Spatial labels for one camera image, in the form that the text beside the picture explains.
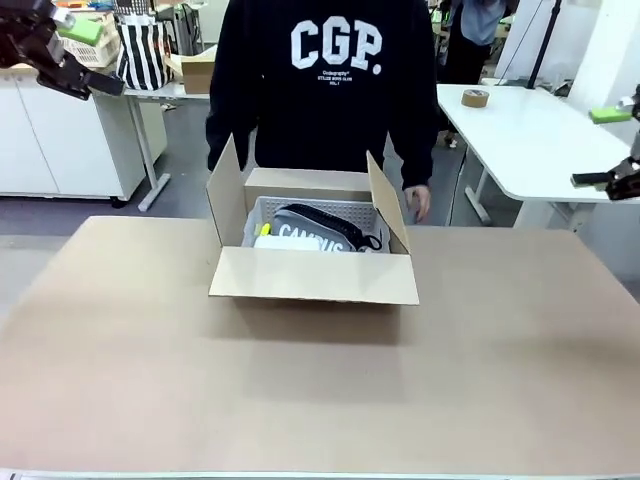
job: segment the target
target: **black sweatshirt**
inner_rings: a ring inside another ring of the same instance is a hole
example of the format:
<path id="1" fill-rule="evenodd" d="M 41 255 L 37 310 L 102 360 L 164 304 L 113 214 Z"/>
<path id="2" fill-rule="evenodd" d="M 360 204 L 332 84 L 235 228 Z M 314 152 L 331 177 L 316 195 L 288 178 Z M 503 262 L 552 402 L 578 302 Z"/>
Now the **black sweatshirt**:
<path id="1" fill-rule="evenodd" d="M 431 177 L 435 58 L 425 0 L 231 0 L 211 84 L 213 169 L 229 134 L 240 167 L 366 171 L 387 132 L 404 188 Z"/>

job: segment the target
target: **black and white striped bag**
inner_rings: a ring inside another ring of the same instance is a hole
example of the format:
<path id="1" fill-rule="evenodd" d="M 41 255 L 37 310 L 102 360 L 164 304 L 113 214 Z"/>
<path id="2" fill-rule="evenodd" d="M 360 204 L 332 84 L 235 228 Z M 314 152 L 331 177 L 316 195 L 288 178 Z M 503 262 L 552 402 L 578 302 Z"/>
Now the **black and white striped bag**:
<path id="1" fill-rule="evenodd" d="M 164 24 L 118 25 L 121 47 L 116 74 L 129 88 L 157 90 L 173 80 L 165 55 L 171 55 Z"/>

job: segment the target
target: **white wall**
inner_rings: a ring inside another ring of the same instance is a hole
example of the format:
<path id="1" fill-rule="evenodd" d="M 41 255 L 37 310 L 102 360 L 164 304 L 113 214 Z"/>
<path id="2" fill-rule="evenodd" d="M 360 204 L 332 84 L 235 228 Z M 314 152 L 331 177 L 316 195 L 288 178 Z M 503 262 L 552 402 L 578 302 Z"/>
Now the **white wall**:
<path id="1" fill-rule="evenodd" d="M 220 27 L 229 0 L 207 0 L 207 6 L 200 10 L 202 37 L 207 43 L 217 42 L 220 38 Z"/>
<path id="2" fill-rule="evenodd" d="M 640 83 L 639 52 L 640 2 L 604 0 L 568 102 L 586 115 L 591 108 L 612 106 L 621 97 L 632 95 Z M 631 121 L 602 128 L 630 145 L 640 124 Z M 618 278 L 640 279 L 639 206 L 597 206 L 580 236 Z"/>
<path id="3" fill-rule="evenodd" d="M 555 82 L 558 76 L 575 77 L 587 50 L 601 3 L 602 0 L 563 0 L 540 69 L 540 78 Z M 554 4 L 555 0 L 520 0 L 515 21 L 496 69 L 496 77 L 504 75 L 508 79 L 518 79 L 531 75 Z"/>

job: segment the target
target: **black pole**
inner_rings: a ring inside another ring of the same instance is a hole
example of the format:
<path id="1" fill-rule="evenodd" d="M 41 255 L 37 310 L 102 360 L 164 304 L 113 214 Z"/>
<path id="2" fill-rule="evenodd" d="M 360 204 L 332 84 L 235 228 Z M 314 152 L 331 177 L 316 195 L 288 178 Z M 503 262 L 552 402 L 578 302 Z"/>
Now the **black pole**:
<path id="1" fill-rule="evenodd" d="M 538 78 L 538 73 L 540 73 L 540 67 L 542 67 L 542 61 L 544 60 L 544 55 L 545 53 L 547 53 L 547 48 L 549 47 L 549 41 L 551 40 L 553 29 L 556 26 L 558 15 L 560 15 L 561 4 L 562 4 L 562 0 L 556 0 L 556 4 L 553 6 L 553 9 L 551 9 L 551 18 L 549 19 L 549 26 L 547 27 L 547 32 L 544 34 L 544 39 L 542 40 L 542 46 L 540 47 L 540 53 L 538 53 L 536 64 L 533 66 L 533 71 L 531 72 L 531 76 L 529 77 L 529 83 L 527 83 L 527 88 L 529 90 L 533 89 L 536 83 L 536 80 Z"/>

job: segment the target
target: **floor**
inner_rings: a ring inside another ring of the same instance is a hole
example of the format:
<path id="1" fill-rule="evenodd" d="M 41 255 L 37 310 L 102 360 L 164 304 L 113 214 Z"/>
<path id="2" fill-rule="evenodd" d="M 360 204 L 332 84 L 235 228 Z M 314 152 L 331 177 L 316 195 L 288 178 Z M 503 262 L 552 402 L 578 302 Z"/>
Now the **floor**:
<path id="1" fill-rule="evenodd" d="M 183 106 L 165 113 L 169 139 L 166 153 L 158 160 L 159 172 L 170 172 L 172 179 L 146 214 L 137 209 L 148 191 L 143 183 L 131 202 L 114 210 L 109 202 L 81 200 L 45 200 L 0 197 L 0 268 L 11 275 L 0 276 L 0 319 L 18 300 L 49 259 L 64 245 L 75 230 L 92 215 L 148 215 L 156 217 L 207 218 L 210 215 L 205 196 L 207 145 L 203 137 L 205 106 Z M 445 225 L 449 216 L 456 180 L 460 172 L 464 145 L 456 150 L 436 147 L 434 175 L 431 181 L 432 207 L 426 225 Z M 400 161 L 388 142 L 385 170 L 399 188 Z M 479 165 L 467 162 L 459 186 L 477 184 Z M 479 225 L 463 188 L 457 189 L 452 225 Z M 484 201 L 490 206 L 499 226 L 513 224 L 519 208 L 500 195 L 497 187 L 486 189 Z"/>

